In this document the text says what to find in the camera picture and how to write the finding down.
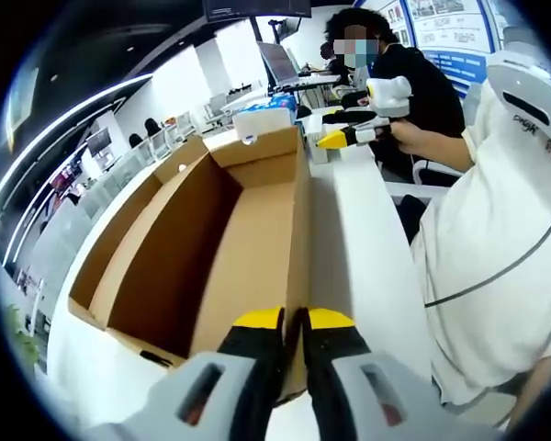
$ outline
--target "ceiling light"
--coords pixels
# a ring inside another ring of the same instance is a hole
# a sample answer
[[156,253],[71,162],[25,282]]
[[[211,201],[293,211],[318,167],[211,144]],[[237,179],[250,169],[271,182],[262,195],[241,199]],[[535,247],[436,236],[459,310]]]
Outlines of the ceiling light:
[[131,80],[125,81],[123,83],[120,83],[119,85],[114,85],[106,90],[103,90],[102,92],[89,97],[82,103],[78,104],[75,107],[70,108],[67,112],[65,112],[63,115],[55,119],[49,126],[47,126],[43,131],[37,135],[37,138],[35,138],[33,141],[31,141],[27,147],[20,153],[20,155],[15,159],[15,161],[10,165],[10,168],[6,171],[2,179],[0,180],[0,193],[4,190],[4,187],[6,186],[7,182],[12,178],[12,175],[15,173],[15,171],[19,168],[19,166],[22,164],[22,162],[25,160],[25,158],[37,148],[37,146],[45,139],[47,138],[55,129],[57,129],[59,126],[63,124],[68,118],[72,117],[76,113],[84,110],[86,107],[90,106],[91,104],[94,104],[98,99],[113,94],[114,92],[117,92],[118,90],[122,89],[123,87],[126,87],[128,85],[134,85],[135,83],[138,83],[143,80],[148,80],[153,77],[152,73],[147,73],[142,76],[138,76],[136,78],[133,78]]

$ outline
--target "wall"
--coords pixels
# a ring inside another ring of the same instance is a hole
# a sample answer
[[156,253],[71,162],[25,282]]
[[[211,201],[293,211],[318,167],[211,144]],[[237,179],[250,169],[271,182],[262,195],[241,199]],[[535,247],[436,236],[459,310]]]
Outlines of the wall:
[[207,41],[196,48],[200,67],[206,78],[210,94],[216,96],[229,93],[232,89],[231,80],[220,55],[216,39]]
[[137,133],[145,139],[147,136],[145,119],[153,118],[156,121],[161,121],[163,117],[165,115],[157,103],[151,80],[139,89],[115,114],[117,123],[127,141],[131,133]]
[[116,113],[117,123],[128,140],[131,133],[147,136],[145,119],[158,122],[192,112],[192,120],[204,128],[204,103],[210,89],[193,47],[185,48],[153,73],[153,78]]
[[267,85],[267,73],[249,20],[230,25],[217,32],[222,59],[234,87],[261,81]]

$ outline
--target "cardboard box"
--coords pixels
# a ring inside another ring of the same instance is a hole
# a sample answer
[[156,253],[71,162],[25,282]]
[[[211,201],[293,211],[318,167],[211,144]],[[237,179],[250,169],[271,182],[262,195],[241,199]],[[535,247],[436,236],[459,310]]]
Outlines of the cardboard box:
[[[309,300],[309,212],[296,127],[208,153],[142,210],[88,312],[121,343],[173,366],[216,350],[247,311],[285,306],[289,326]],[[304,388],[297,357],[286,392]]]
[[104,330],[106,328],[103,323],[95,320],[89,312],[89,307],[112,255],[117,251],[118,245],[130,226],[139,217],[142,210],[149,205],[149,202],[163,184],[178,174],[180,164],[192,164],[196,159],[207,153],[208,150],[201,138],[191,138],[166,158],[151,175],[142,180],[137,189],[113,213],[110,221],[88,252],[73,281],[68,303],[68,308],[73,315],[99,329]]

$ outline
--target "computer monitor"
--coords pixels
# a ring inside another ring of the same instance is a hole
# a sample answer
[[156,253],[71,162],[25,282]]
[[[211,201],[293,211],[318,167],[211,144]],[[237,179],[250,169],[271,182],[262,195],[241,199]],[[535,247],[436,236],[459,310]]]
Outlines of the computer monitor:
[[298,72],[282,46],[261,41],[257,42],[257,46],[259,46],[259,52],[278,84],[298,78]]
[[300,29],[301,17],[289,17],[283,20],[283,23],[277,27],[277,36],[280,41],[294,35]]
[[312,17],[310,0],[204,0],[208,22],[242,17]]
[[108,133],[107,128],[103,128],[94,135],[90,136],[85,140],[88,144],[88,150],[90,154],[94,156],[95,154],[100,153],[103,149],[106,149],[108,145],[112,142],[110,140],[110,134]]

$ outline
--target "black cable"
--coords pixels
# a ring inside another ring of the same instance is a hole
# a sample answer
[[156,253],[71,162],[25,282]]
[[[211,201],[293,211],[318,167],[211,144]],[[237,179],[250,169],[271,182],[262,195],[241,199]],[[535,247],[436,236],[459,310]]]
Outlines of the black cable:
[[446,303],[447,301],[459,299],[466,294],[469,294],[470,292],[475,291],[476,289],[480,289],[485,287],[486,285],[492,283],[494,280],[499,279],[500,277],[504,276],[505,274],[510,273],[516,266],[520,265],[522,262],[524,262],[526,259],[528,259],[536,250],[540,248],[540,246],[547,240],[547,238],[551,235],[551,226],[548,228],[548,230],[543,234],[543,237],[539,239],[539,241],[533,245],[532,248],[530,248],[526,253],[524,253],[520,258],[518,258],[516,261],[512,262],[510,265],[506,266],[504,269],[502,269],[500,272],[496,273],[494,276],[487,278],[483,282],[477,283],[476,285],[466,288],[463,291],[459,291],[456,294],[452,294],[451,296],[447,296],[443,299],[435,300],[430,303],[425,303],[424,308],[432,308],[434,306],[439,306],[443,303]]

